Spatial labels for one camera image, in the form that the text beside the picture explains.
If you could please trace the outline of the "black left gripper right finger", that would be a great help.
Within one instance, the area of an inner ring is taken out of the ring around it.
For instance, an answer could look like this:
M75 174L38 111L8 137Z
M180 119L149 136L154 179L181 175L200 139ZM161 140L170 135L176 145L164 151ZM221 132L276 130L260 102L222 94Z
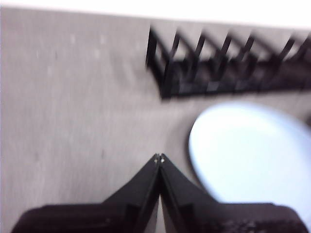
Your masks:
M307 233L291 208L272 203L223 203L159 156L165 226L175 233Z

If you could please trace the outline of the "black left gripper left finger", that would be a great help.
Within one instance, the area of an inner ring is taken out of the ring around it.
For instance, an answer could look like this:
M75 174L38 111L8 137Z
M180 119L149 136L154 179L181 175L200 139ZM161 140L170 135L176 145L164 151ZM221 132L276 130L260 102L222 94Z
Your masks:
M160 155L100 203L45 205L23 213L14 233L143 233L156 217Z

